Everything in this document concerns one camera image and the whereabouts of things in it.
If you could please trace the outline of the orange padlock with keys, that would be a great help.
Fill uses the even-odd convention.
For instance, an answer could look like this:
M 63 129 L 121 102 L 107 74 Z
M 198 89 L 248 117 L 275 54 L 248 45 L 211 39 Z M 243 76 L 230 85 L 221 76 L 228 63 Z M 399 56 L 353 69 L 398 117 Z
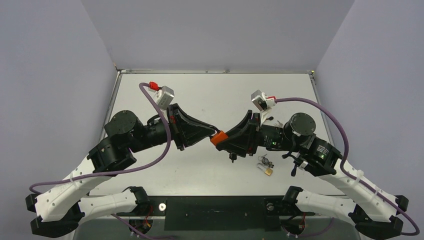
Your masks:
M 228 138 L 228 135 L 223 131 L 219 129 L 215 129 L 216 133 L 212 136 L 210 136 L 210 142 L 216 147 L 218 143 L 226 140 Z M 232 163 L 237 159 L 237 156 L 233 153 L 229 153 L 229 159 Z

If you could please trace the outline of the brass long-shackle padlock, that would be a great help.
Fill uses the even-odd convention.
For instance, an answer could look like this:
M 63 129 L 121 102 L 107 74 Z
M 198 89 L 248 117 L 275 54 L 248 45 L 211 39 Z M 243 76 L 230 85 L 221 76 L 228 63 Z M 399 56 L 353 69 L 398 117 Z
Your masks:
M 267 158 L 267 154 L 258 157 L 256 167 L 267 176 L 271 176 L 273 174 L 274 164 Z

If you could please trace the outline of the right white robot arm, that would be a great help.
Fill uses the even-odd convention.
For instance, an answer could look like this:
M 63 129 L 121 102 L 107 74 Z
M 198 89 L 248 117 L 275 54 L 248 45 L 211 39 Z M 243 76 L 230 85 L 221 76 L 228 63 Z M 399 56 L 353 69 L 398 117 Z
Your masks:
M 252 156 L 259 147 L 282 152 L 292 158 L 295 170 L 303 170 L 324 180 L 345 194 L 330 197 L 290 186 L 280 202 L 289 214 L 316 213 L 345 221 L 361 234 L 374 240 L 387 240 L 401 234 L 399 214 L 408 207 L 408 199 L 375 188 L 360 170 L 342 162 L 342 154 L 315 134 L 316 123 L 306 113 L 294 114 L 282 127 L 261 124 L 258 113 L 248 111 L 244 119 L 227 132 L 211 137 L 219 151 L 231 160 Z

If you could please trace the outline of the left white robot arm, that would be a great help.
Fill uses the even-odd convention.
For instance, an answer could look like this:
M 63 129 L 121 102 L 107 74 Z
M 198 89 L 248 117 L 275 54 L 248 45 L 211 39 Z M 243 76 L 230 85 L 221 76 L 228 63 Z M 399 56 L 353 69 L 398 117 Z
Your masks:
M 132 111 L 122 110 L 104 128 L 106 138 L 89 151 L 64 184 L 26 197 L 27 209 L 36 213 L 30 223 L 34 235 L 59 238 L 99 217 L 145 214 L 151 202 L 141 186 L 129 186 L 120 193 L 100 197 L 90 197 L 89 192 L 133 165 L 137 161 L 134 153 L 162 144 L 169 148 L 171 143 L 183 150 L 217 132 L 215 126 L 189 116 L 176 103 L 146 124 Z

